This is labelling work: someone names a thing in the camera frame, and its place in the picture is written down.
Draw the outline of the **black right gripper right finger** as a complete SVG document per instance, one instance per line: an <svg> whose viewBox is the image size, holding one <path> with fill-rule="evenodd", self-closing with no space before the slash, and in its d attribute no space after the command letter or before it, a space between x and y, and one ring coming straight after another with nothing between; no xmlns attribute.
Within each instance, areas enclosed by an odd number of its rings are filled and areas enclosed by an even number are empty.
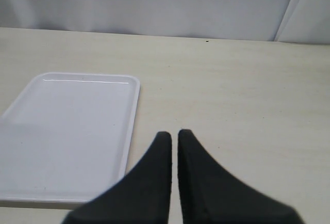
<svg viewBox="0 0 330 224"><path fill-rule="evenodd" d="M184 223L303 223L294 208L230 174L191 130L178 133L177 163Z"/></svg>

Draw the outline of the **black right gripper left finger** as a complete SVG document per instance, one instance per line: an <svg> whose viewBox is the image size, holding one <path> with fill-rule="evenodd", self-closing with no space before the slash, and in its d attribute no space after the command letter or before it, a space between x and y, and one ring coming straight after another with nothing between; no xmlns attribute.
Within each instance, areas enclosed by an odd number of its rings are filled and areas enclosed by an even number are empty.
<svg viewBox="0 0 330 224"><path fill-rule="evenodd" d="M63 223L168 223L171 184L172 138L158 132L121 181L70 211Z"/></svg>

